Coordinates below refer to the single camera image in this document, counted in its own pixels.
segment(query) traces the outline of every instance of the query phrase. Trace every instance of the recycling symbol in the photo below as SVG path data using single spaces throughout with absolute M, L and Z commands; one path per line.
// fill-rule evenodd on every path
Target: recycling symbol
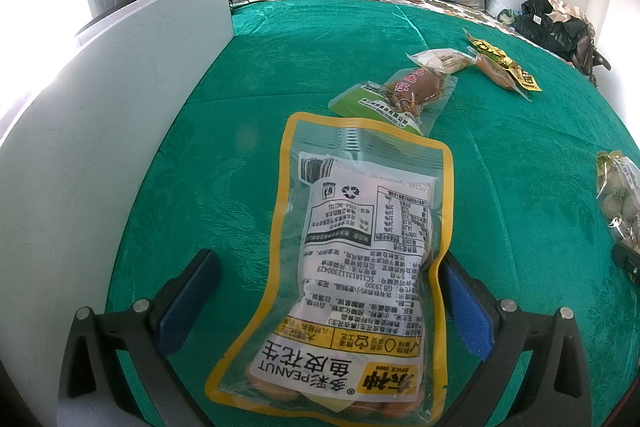
M 360 193 L 360 191 L 358 190 L 357 187 L 350 187 L 349 185 L 345 185 L 342 188 L 342 193 L 345 195 L 346 198 L 349 198 L 350 200 L 354 200 L 355 197 Z

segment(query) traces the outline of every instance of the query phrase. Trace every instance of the silver bolt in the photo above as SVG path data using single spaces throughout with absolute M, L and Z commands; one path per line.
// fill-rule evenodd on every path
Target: silver bolt
M 133 303 L 133 311 L 136 313 L 146 312 L 149 309 L 149 301 L 146 299 L 138 299 Z
M 562 308 L 560 308 L 560 316 L 564 319 L 572 319 L 574 318 L 574 312 L 572 311 L 571 308 L 567 308 L 566 306 L 562 306 Z
M 89 308 L 87 308 L 86 306 L 82 306 L 82 308 L 80 308 L 76 312 L 76 317 L 78 317 L 79 321 L 84 321 L 85 318 L 87 318 L 88 316 L 89 316 Z
M 500 301 L 500 308 L 506 312 L 512 313 L 518 309 L 518 305 L 511 299 L 502 299 Z

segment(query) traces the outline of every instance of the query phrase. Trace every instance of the barcode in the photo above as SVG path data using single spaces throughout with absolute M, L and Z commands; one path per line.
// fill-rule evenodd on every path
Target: barcode
M 307 183 L 315 183 L 320 178 L 331 176 L 333 158 L 302 158 L 300 160 L 300 179 Z

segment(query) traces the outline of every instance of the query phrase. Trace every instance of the green bedsheet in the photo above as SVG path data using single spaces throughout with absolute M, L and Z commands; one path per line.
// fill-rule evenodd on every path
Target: green bedsheet
M 219 427 L 320 425 L 211 403 L 204 383 L 254 314 L 267 279 L 278 149 L 295 111 L 331 114 L 328 101 L 362 80 L 411 67 L 405 52 L 466 49 L 485 38 L 537 79 L 529 103 L 476 70 L 459 81 L 431 137 L 455 170 L 451 251 L 498 298 L 526 311 L 575 312 L 586 348 L 593 424 L 600 425 L 637 371 L 638 292 L 610 259 L 612 240 L 594 198 L 599 150 L 632 138 L 586 79 L 546 52 L 487 26 L 407 6 L 352 0 L 260 3 L 234 16 L 236 36 L 167 133 L 131 211 L 111 280 L 108 311 L 153 296 L 198 249 L 222 257 L 220 289 L 172 363 Z M 448 324 L 451 403 L 478 359 Z M 524 371 L 524 360 L 518 376 Z M 127 365 L 136 396 L 157 416 Z M 492 421 L 508 411 L 511 382 Z

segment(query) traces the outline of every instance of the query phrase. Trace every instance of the yellow-bordered plastic package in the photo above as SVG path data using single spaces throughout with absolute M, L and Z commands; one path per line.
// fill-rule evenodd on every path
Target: yellow-bordered plastic package
M 341 427 L 434 423 L 447 387 L 438 267 L 452 220 L 443 143 L 366 118 L 292 115 L 267 286 L 207 396 Z

